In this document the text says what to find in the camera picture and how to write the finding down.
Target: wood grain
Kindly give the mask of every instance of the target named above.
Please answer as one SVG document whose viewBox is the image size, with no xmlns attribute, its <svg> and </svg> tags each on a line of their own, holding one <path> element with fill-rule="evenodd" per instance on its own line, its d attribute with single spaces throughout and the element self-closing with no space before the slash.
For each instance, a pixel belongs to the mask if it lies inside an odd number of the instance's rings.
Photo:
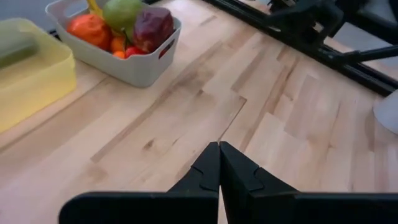
<svg viewBox="0 0 398 224">
<path fill-rule="evenodd" d="M 151 87 L 76 61 L 73 93 L 0 134 L 0 223 L 56 223 L 89 190 L 167 190 L 219 140 L 299 190 L 398 190 L 379 96 L 203 1 L 160 5 L 183 29 Z"/>
</svg>

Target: white plastic basket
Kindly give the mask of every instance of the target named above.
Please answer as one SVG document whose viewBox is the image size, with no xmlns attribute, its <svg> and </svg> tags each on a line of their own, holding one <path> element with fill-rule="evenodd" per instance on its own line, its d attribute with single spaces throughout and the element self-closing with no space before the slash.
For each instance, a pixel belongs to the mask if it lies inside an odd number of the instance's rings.
<svg viewBox="0 0 398 224">
<path fill-rule="evenodd" d="M 102 7 L 106 1 L 96 2 Z M 61 40 L 72 49 L 76 58 L 136 87 L 152 85 L 173 62 L 181 31 L 181 22 L 175 17 L 173 17 L 175 32 L 155 52 L 120 59 L 66 31 L 67 25 L 75 16 L 89 13 L 85 0 L 58 0 L 50 3 L 45 11 L 54 21 Z M 168 51 L 160 56 L 161 51 L 166 48 Z"/>
</svg>

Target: fruit basket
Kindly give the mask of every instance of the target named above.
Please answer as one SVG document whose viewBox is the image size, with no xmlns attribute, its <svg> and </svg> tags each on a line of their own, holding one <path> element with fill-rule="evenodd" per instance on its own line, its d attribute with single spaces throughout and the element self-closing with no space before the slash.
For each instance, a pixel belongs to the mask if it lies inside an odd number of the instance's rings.
<svg viewBox="0 0 398 224">
<path fill-rule="evenodd" d="M 0 133 L 76 87 L 63 43 L 26 19 L 0 21 Z"/>
<path fill-rule="evenodd" d="M 105 2 L 106 0 L 97 0 L 99 7 Z M 173 62 L 181 30 L 181 22 L 175 17 L 173 17 L 175 31 L 157 50 L 151 54 L 120 59 L 66 31 L 68 23 L 74 17 L 89 13 L 85 0 L 58 0 L 49 4 L 45 11 L 54 21 L 60 39 L 72 49 L 76 58 L 133 86 L 143 88 L 152 85 Z"/>
</svg>

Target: white object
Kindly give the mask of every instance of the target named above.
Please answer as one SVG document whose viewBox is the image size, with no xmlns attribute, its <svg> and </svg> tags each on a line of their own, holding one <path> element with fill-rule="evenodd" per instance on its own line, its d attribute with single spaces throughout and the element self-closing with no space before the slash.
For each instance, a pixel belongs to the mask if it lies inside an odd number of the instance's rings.
<svg viewBox="0 0 398 224">
<path fill-rule="evenodd" d="M 388 130 L 398 134 L 398 90 L 373 108 L 376 119 Z"/>
<path fill-rule="evenodd" d="M 105 2 L 105 0 L 97 0 L 99 7 L 102 7 Z M 67 25 L 74 17 L 89 13 L 86 0 L 58 0 L 50 3 L 45 11 L 54 21 L 61 40 L 72 49 L 76 58 L 136 87 L 152 85 L 173 62 L 181 31 L 181 22 L 174 17 L 175 32 L 155 52 L 120 59 L 66 31 Z M 166 48 L 168 48 L 166 53 L 160 56 Z"/>
</svg>

